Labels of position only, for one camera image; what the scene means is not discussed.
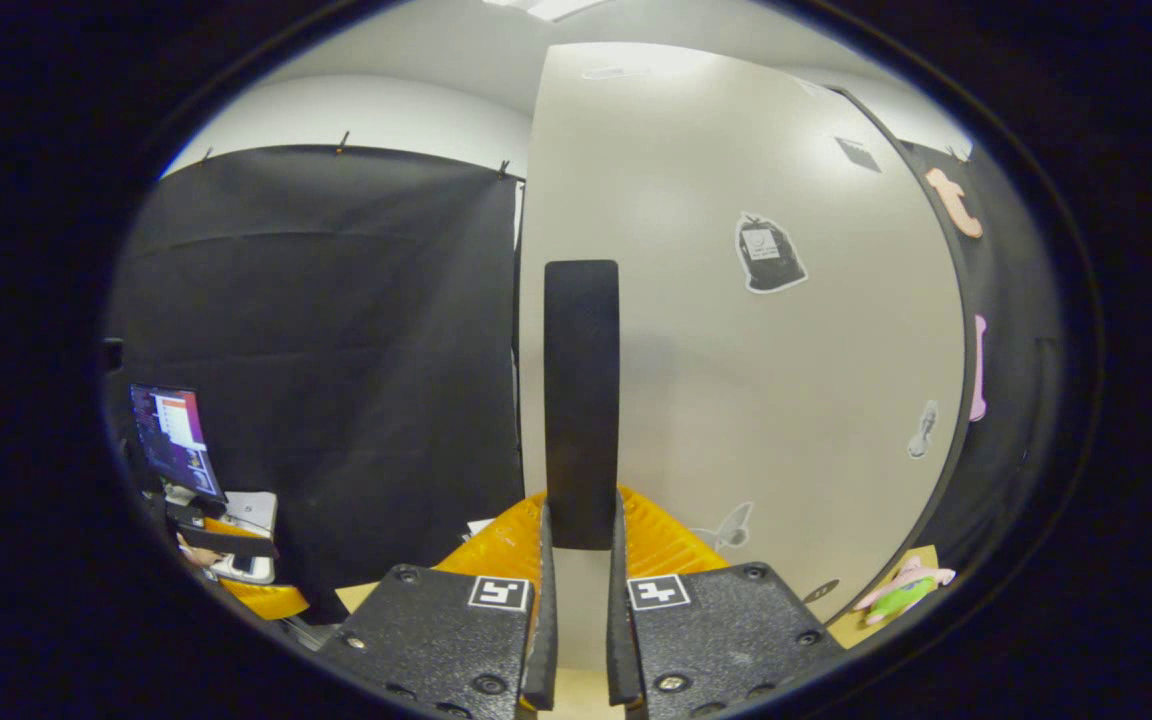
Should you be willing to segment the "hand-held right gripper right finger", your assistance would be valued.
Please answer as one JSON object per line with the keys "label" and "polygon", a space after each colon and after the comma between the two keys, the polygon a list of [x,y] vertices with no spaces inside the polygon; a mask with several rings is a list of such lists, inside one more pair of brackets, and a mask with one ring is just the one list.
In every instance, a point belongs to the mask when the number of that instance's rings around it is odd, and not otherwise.
{"label": "hand-held right gripper right finger", "polygon": [[765,562],[732,564],[634,488],[617,488],[605,632],[628,719],[728,719],[828,669],[842,646]]}

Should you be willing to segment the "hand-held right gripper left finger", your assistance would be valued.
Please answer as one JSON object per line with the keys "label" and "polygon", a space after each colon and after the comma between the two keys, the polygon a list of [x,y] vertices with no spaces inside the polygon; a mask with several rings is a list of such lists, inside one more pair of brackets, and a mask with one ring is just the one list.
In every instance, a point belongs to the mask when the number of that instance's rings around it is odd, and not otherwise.
{"label": "hand-held right gripper left finger", "polygon": [[366,691],[458,719],[535,719],[556,702],[547,497],[511,506],[439,564],[397,564],[323,642]]}

